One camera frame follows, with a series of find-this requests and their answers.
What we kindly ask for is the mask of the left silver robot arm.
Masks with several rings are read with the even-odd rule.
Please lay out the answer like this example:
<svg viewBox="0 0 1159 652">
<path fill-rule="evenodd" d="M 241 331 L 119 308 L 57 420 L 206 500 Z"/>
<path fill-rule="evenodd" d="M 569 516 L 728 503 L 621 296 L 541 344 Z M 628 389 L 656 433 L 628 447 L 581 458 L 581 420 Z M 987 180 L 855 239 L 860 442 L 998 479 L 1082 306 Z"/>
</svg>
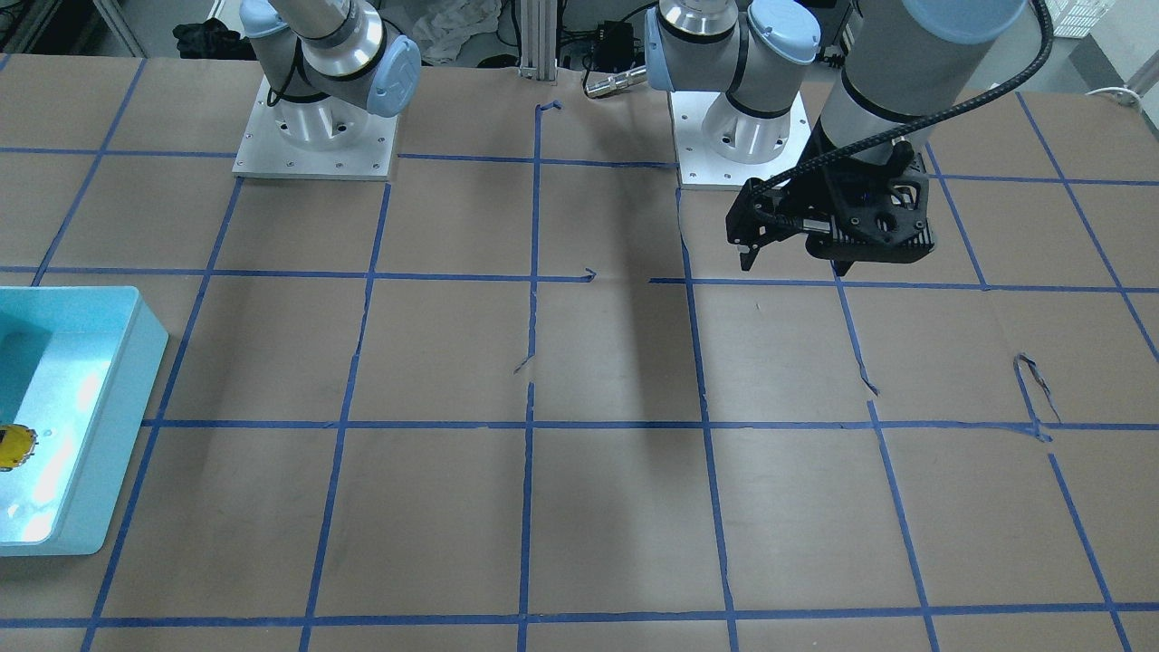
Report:
<svg viewBox="0 0 1159 652">
<path fill-rule="evenodd" d="M 992 90 L 961 100 L 1023 1 L 861 1 L 862 22 L 799 162 L 742 183 L 727 240 L 750 271 L 766 246 L 806 236 L 837 274 L 857 263 L 911 264 L 936 247 L 920 151 L 936 124 L 1001 98 L 1047 61 L 1050 15 L 1038 16 L 1038 53 Z M 819 53 L 819 22 L 795 1 L 659 1 L 646 13 L 648 82 L 659 91 L 715 91 L 706 131 L 713 149 L 742 164 L 775 157 L 774 137 Z"/>
</svg>

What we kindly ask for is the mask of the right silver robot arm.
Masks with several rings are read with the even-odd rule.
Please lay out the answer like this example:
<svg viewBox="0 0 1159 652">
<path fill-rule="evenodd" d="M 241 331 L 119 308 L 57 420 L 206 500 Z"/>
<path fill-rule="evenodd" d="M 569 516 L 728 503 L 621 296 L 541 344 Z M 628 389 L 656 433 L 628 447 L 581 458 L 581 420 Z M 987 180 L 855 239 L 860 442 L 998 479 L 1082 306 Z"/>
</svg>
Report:
<svg viewBox="0 0 1159 652">
<path fill-rule="evenodd" d="M 417 43 L 369 1 L 245 1 L 239 17 L 276 129 L 304 149 L 344 148 L 369 116 L 396 117 L 417 91 Z"/>
</svg>

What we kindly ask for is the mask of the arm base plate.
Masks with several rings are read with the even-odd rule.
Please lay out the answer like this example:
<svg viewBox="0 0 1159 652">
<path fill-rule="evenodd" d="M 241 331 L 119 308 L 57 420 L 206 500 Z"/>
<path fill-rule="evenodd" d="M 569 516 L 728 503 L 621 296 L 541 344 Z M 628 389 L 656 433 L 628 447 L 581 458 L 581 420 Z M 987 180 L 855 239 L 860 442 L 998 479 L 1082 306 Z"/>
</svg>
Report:
<svg viewBox="0 0 1159 652">
<path fill-rule="evenodd" d="M 675 153 L 684 190 L 738 189 L 799 164 L 810 135 L 802 96 L 774 119 L 741 113 L 720 91 L 671 91 Z"/>
<path fill-rule="evenodd" d="M 380 117 L 338 98 L 267 101 L 262 79 L 232 173 L 260 180 L 389 181 L 398 117 Z"/>
</svg>

